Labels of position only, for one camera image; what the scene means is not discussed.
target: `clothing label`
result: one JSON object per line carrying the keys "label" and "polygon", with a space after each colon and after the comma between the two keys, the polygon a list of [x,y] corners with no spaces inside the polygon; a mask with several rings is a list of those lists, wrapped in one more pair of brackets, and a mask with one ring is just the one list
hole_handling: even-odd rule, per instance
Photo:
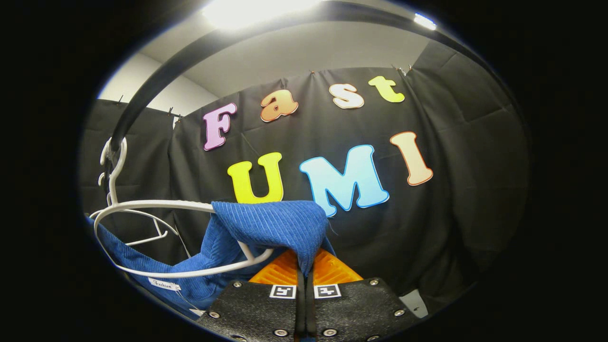
{"label": "clothing label", "polygon": [[418,318],[425,317],[429,314],[429,311],[424,305],[424,301],[418,292],[418,289],[408,293],[399,299],[406,305],[406,307]]}
{"label": "clothing label", "polygon": [[190,311],[194,312],[195,314],[202,316],[203,313],[205,313],[205,310],[195,310],[195,309],[190,309]]}
{"label": "clothing label", "polygon": [[154,285],[156,287],[164,288],[166,290],[179,291],[182,289],[181,287],[179,287],[178,284],[174,284],[172,282],[160,281],[160,280],[152,279],[150,277],[148,277],[148,280],[150,281],[150,283],[152,285]]}

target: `screw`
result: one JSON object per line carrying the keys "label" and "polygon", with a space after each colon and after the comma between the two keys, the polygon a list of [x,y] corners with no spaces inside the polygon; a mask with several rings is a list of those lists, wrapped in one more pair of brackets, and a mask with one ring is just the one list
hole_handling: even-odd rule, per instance
{"label": "screw", "polygon": [[333,335],[335,335],[335,334],[337,334],[337,333],[338,333],[338,332],[337,332],[335,329],[326,329],[326,330],[323,332],[323,335],[325,335],[325,336],[333,336]]}
{"label": "screw", "polygon": [[276,336],[287,336],[287,330],[277,329],[277,330],[274,331],[274,334]]}

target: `black curtain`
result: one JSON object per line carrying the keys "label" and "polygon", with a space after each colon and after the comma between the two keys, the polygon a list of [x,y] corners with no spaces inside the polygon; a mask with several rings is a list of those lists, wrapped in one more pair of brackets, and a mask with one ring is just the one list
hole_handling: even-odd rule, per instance
{"label": "black curtain", "polygon": [[[268,193],[260,156],[279,152],[283,200],[313,200],[300,163],[324,157],[344,173],[348,151],[374,148],[378,178],[390,198],[343,210],[327,230],[338,258],[362,277],[381,277],[402,296],[418,288],[434,313],[458,298],[508,244],[522,216],[529,177],[523,122],[508,96],[481,67],[441,44],[430,43],[406,75],[392,68],[348,68],[286,77],[226,96],[186,116],[170,145],[175,199],[236,202],[227,169],[249,161],[253,193]],[[368,81],[395,81],[399,103],[382,98]],[[364,98],[360,108],[341,109],[328,89],[348,83]],[[260,119],[261,100],[279,89],[291,92],[297,110],[272,122]],[[223,145],[204,150],[203,116],[234,103]],[[395,134],[412,131],[433,177],[410,186]],[[359,196],[355,190],[353,201]],[[200,246],[209,216],[176,211],[192,248]]]}
{"label": "black curtain", "polygon": [[[88,114],[78,154],[78,185],[85,213],[91,214],[108,206],[105,191],[97,184],[97,179],[104,170],[99,160],[102,148],[112,136],[125,107],[126,103],[96,100]],[[129,130],[126,136],[125,165],[116,179],[119,202],[170,199],[167,148],[173,133],[173,118],[169,113],[146,108]],[[175,227],[171,209],[146,208],[141,211],[155,215]],[[152,219],[138,214],[111,214],[101,224],[125,243],[158,235]],[[159,227],[161,232],[167,230],[161,224]],[[92,237],[92,229],[87,229],[87,232]],[[170,265],[187,258],[180,238],[171,231],[163,239],[134,245],[133,248]]]}

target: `ceiling light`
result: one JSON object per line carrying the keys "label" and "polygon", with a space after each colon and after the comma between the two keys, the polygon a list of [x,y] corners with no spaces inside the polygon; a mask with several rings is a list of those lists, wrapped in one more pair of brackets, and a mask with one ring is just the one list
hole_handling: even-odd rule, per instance
{"label": "ceiling light", "polygon": [[437,25],[435,25],[435,23],[433,23],[433,21],[431,19],[421,16],[418,13],[416,13],[414,22],[426,27],[429,30],[435,30],[437,28]]}
{"label": "ceiling light", "polygon": [[321,0],[215,0],[202,14],[218,28],[238,29],[290,12],[311,8]]}

